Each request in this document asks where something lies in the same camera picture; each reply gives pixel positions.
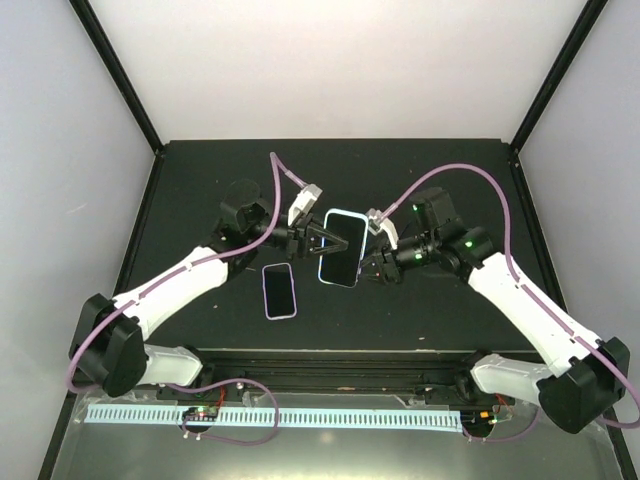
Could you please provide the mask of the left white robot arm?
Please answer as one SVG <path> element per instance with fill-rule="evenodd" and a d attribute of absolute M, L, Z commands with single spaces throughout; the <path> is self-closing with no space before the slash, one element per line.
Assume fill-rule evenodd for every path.
<path fill-rule="evenodd" d="M 71 369 L 110 397 L 152 384 L 177 385 L 193 399 L 207 397 L 215 376 L 197 351 L 150 345 L 149 337 L 193 300 L 237 277 L 260 245 L 278 248 L 288 259 L 345 251 L 348 240 L 311 212 L 321 192 L 314 184 L 303 187 L 283 214 L 281 203 L 264 199 L 256 182 L 234 182 L 213 232 L 183 260 L 133 290 L 112 299 L 95 294 L 84 303 L 69 351 Z"/>

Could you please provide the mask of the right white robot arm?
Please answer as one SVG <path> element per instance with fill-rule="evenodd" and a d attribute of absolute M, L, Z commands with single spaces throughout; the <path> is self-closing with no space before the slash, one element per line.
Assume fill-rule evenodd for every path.
<path fill-rule="evenodd" d="M 454 379 L 461 400 L 506 395 L 540 407 L 561 430 L 577 434 L 623 398 L 630 351 L 620 339 L 604 341 L 571 318 L 483 228 L 464 226 L 445 190 L 428 188 L 410 200 L 420 229 L 412 237 L 399 238 L 381 211 L 368 211 L 370 232 L 384 238 L 365 255 L 364 275 L 399 284 L 407 271 L 436 264 L 496 307 L 541 358 L 531 363 L 476 352 Z"/>

